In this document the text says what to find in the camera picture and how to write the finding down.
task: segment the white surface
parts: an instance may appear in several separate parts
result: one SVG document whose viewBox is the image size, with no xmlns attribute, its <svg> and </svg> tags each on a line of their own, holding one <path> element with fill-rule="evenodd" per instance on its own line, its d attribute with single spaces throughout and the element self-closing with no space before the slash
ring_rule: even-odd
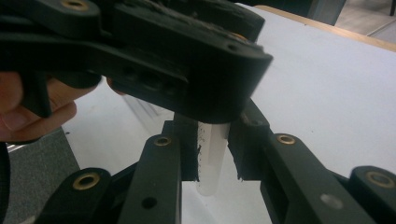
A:
<svg viewBox="0 0 396 224">
<path fill-rule="evenodd" d="M 197 190 L 204 196 L 212 196 L 219 186 L 219 176 L 224 152 L 228 144 L 229 124 L 205 124 L 198 122 L 198 176 Z"/>
<path fill-rule="evenodd" d="M 253 100 L 275 133 L 300 137 L 331 170 L 375 165 L 396 173 L 393 52 L 322 32 L 268 12 L 259 39 L 275 59 Z M 64 125 L 81 168 L 112 174 L 138 160 L 149 134 L 106 85 L 77 101 Z M 219 190 L 210 197 L 183 184 L 183 223 L 271 223 L 259 183 L 236 179 L 226 151 Z"/>
</svg>

